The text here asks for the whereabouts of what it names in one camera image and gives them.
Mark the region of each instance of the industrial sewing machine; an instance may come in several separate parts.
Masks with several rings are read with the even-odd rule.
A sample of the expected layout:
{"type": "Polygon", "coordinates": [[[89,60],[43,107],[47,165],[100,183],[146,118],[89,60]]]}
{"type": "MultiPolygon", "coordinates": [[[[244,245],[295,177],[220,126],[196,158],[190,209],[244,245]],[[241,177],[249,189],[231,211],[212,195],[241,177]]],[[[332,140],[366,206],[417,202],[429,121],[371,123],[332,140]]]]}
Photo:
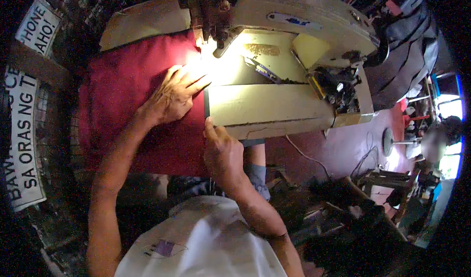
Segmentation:
{"type": "Polygon", "coordinates": [[[340,0],[152,0],[116,13],[102,50],[192,28],[210,50],[208,114],[238,139],[368,122],[363,70],[380,46],[368,18],[340,0]]]}

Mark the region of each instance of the workbench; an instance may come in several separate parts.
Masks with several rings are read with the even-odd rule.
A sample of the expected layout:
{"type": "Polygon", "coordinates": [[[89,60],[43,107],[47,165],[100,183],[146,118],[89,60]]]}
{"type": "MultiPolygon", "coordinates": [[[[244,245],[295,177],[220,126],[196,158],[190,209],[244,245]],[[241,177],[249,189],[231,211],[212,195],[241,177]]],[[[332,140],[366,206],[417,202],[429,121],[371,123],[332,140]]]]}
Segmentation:
{"type": "MultiPolygon", "coordinates": [[[[241,7],[236,12],[246,13],[256,2],[266,11],[272,10],[274,4],[273,0],[241,1],[241,7]]],[[[319,13],[321,7],[326,7],[328,4],[333,6],[326,11],[344,7],[338,0],[319,0],[319,2],[320,7],[310,11],[319,13]]],[[[303,9],[303,16],[307,16],[307,12],[308,10],[303,9]]],[[[188,28],[194,30],[197,42],[202,42],[201,29],[197,23],[192,22],[194,13],[197,11],[191,7],[180,9],[178,0],[152,0],[122,10],[115,13],[109,21],[101,38],[101,50],[106,51],[140,38],[188,28]]],[[[252,15],[259,16],[260,20],[262,16],[266,16],[264,11],[259,10],[258,13],[260,14],[252,15]]],[[[344,13],[343,16],[349,14],[347,9],[344,13]]],[[[334,20],[344,24],[345,20],[340,18],[342,14],[332,14],[335,15],[334,20]]],[[[236,17],[235,21],[241,21],[240,17],[236,17]]],[[[328,27],[333,25],[331,21],[326,17],[323,24],[328,27]]],[[[335,29],[335,33],[340,34],[329,34],[327,27],[321,31],[321,35],[324,39],[330,40],[333,47],[318,61],[319,64],[345,66],[348,65],[348,61],[340,56],[345,51],[363,47],[364,53],[374,50],[374,45],[368,42],[363,30],[349,22],[345,26],[346,31],[342,31],[341,28],[335,29]]],[[[225,126],[228,133],[242,140],[326,130],[331,127],[369,122],[373,118],[371,94],[363,68],[360,68],[358,74],[362,82],[355,87],[360,112],[336,116],[332,106],[325,100],[320,100],[315,94],[307,81],[306,69],[290,51],[297,36],[298,33],[283,31],[279,27],[271,30],[246,27],[221,58],[211,57],[211,72],[206,78],[211,78],[212,83],[204,92],[205,111],[206,115],[213,117],[215,125],[225,126]],[[244,63],[244,56],[256,59],[281,79],[289,80],[292,84],[273,84],[255,70],[250,70],[244,63]]],[[[205,42],[202,45],[202,57],[206,57],[205,50],[214,51],[215,48],[216,42],[212,40],[205,42]]]]}

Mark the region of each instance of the red floor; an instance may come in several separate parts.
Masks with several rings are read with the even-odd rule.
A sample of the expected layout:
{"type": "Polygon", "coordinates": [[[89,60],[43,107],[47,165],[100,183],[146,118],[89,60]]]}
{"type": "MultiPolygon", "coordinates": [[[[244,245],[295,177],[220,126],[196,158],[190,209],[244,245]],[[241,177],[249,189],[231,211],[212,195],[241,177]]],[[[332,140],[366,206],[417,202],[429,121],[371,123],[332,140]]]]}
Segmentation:
{"type": "MultiPolygon", "coordinates": [[[[393,109],[383,110],[372,121],[349,127],[330,129],[327,138],[322,132],[302,133],[290,135],[291,140],[307,156],[323,162],[333,179],[349,176],[361,157],[368,152],[370,145],[376,145],[379,150],[379,163],[386,170],[407,172],[412,170],[413,161],[406,158],[405,146],[396,145],[391,156],[386,157],[382,153],[381,137],[385,128],[391,127],[395,140],[404,138],[404,122],[399,104],[393,109]]],[[[326,177],[326,174],[318,163],[301,156],[287,141],[286,137],[269,138],[266,141],[267,163],[283,166],[287,175],[297,183],[309,180],[316,176],[318,180],[326,177]]],[[[376,154],[371,153],[363,163],[360,173],[368,168],[374,168],[376,154]]]]}

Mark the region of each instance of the white t-shirt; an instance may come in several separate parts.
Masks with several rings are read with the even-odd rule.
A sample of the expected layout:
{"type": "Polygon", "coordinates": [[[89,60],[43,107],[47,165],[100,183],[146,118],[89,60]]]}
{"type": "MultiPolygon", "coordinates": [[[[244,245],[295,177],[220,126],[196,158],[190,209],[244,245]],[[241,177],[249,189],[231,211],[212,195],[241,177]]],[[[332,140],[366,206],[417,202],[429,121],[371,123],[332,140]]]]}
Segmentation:
{"type": "Polygon", "coordinates": [[[283,276],[270,244],[251,232],[236,202],[199,196],[141,235],[115,277],[283,276]]]}

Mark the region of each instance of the person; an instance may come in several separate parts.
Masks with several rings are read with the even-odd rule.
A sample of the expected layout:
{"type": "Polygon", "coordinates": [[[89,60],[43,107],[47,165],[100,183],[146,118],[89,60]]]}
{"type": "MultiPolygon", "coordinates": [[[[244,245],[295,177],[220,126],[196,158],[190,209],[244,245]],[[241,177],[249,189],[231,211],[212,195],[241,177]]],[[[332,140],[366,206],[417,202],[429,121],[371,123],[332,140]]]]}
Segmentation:
{"type": "MultiPolygon", "coordinates": [[[[139,143],[152,127],[190,110],[192,96],[208,85],[203,75],[190,65],[170,68],[103,158],[91,188],[87,257],[92,276],[303,276],[280,215],[244,172],[243,145],[224,127],[214,127],[210,117],[204,161],[227,197],[197,196],[180,203],[122,255],[116,198],[139,143]]],[[[263,155],[252,160],[264,167],[260,148],[263,155]]]]}

